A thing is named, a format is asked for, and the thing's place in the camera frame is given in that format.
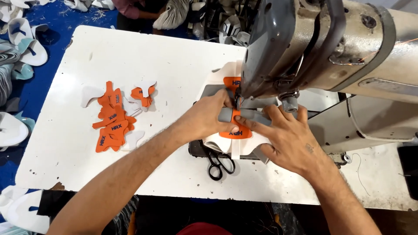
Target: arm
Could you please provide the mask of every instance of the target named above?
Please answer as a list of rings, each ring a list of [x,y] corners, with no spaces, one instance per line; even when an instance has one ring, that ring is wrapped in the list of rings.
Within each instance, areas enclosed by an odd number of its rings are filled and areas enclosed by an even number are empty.
[[[281,106],[267,106],[263,111],[270,116],[271,126],[243,117],[237,117],[236,121],[269,138],[272,145],[261,145],[261,151],[274,164],[301,175],[312,185],[331,234],[380,235],[370,215],[310,131],[306,108],[299,106],[297,118],[284,112]]]
[[[116,9],[124,16],[130,19],[158,19],[161,15],[161,11],[158,13],[146,12],[139,10],[134,5],[130,4],[127,0],[114,0]]]
[[[100,234],[148,176],[176,149],[217,132],[238,131],[235,124],[218,121],[223,105],[232,107],[224,89],[196,102],[167,129],[107,167],[64,206],[47,234]]]

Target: white tabletop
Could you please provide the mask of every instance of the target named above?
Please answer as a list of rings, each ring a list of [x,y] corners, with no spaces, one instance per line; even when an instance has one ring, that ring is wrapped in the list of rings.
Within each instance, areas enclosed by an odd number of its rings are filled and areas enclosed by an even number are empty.
[[[218,43],[147,35],[91,26],[79,26],[66,50],[42,107],[34,132],[16,174],[16,184],[50,189],[61,182],[66,190],[79,191],[100,171],[127,152],[95,152],[99,130],[92,128],[100,106],[80,107],[84,85],[114,88],[130,94],[135,81],[156,80],[156,96],[148,112],[136,116],[136,130],[145,131],[138,144],[179,118],[195,101],[206,76],[229,61],[244,57],[245,48]],[[299,102],[308,110],[322,111],[336,102],[336,93],[311,89]],[[209,178],[209,160],[189,155],[182,146],[168,157],[137,190],[137,194],[235,199],[262,202],[318,204],[309,183],[273,163],[238,160],[232,175],[221,181]],[[342,172],[366,207],[418,209],[406,189],[396,147],[359,150],[358,161]]]

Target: scissors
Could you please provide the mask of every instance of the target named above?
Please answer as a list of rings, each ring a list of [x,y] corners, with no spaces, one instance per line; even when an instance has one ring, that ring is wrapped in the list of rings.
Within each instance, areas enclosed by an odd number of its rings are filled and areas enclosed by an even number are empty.
[[[218,181],[218,180],[220,180],[220,179],[222,179],[222,176],[223,176],[223,173],[222,173],[222,169],[221,168],[223,168],[228,174],[232,174],[232,173],[234,173],[235,172],[235,162],[234,162],[234,160],[232,160],[231,159],[231,157],[228,155],[228,154],[226,154],[226,153],[217,153],[217,152],[215,152],[213,149],[211,149],[211,148],[209,148],[209,147],[206,147],[206,146],[203,146],[203,150],[204,150],[204,152],[205,152],[205,154],[206,154],[206,156],[209,158],[209,161],[210,161],[210,163],[211,163],[211,165],[209,166],[209,170],[208,170],[208,173],[209,173],[209,176],[210,176],[210,178],[211,179],[213,179],[213,180],[215,180],[215,181]],[[212,156],[214,157],[214,158],[216,158],[216,160],[219,162],[219,164],[215,164],[214,163],[214,161],[212,160]],[[226,158],[228,158],[231,162],[232,162],[232,171],[229,171],[223,164],[222,164],[222,162],[221,161],[219,161],[219,157],[226,157]],[[211,173],[210,173],[210,170],[212,169],[212,168],[217,168],[218,170],[219,170],[219,175],[217,176],[217,177],[215,177],[215,176],[213,176]]]

